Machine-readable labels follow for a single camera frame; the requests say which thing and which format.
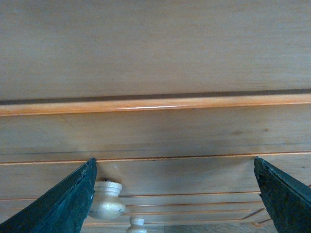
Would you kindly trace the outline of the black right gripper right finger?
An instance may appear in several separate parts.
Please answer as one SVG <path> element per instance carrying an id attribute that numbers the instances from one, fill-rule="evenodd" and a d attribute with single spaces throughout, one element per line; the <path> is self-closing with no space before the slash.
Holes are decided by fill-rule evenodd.
<path id="1" fill-rule="evenodd" d="M 311 231 L 311 188 L 266 160 L 254 159 L 260 197 L 279 233 Z"/>

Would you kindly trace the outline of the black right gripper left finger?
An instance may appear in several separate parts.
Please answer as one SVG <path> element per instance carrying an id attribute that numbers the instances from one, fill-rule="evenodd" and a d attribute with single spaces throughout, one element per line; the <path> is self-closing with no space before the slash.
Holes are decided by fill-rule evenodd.
<path id="1" fill-rule="evenodd" d="M 89 159 L 0 225 L 2 233 L 79 233 L 93 202 L 96 160 Z"/>

